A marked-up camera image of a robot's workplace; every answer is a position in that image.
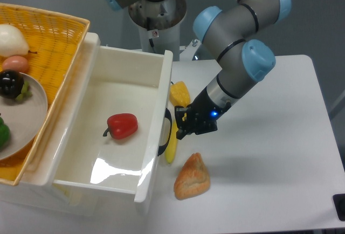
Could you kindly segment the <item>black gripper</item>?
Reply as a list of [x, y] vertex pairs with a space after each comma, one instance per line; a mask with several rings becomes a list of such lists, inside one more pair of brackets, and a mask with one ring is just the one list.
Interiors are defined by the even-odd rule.
[[231, 108], [226, 99], [224, 106], [216, 105], [209, 97], [206, 88], [187, 107], [175, 106], [175, 120], [178, 126], [176, 138], [182, 140], [187, 135], [205, 134], [218, 130], [217, 120]]

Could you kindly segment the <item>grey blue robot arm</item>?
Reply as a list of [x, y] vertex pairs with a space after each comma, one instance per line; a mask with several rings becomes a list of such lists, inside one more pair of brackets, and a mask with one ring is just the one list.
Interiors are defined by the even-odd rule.
[[[178, 32], [184, 19], [185, 0], [106, 0], [113, 10], [127, 9], [141, 35], [144, 52], [180, 55]], [[217, 130], [217, 120], [275, 66], [271, 49], [252, 36], [286, 18], [291, 0], [236, 0], [237, 6], [222, 11], [203, 10], [193, 31], [221, 67], [221, 71], [187, 106], [175, 106], [178, 139]]]

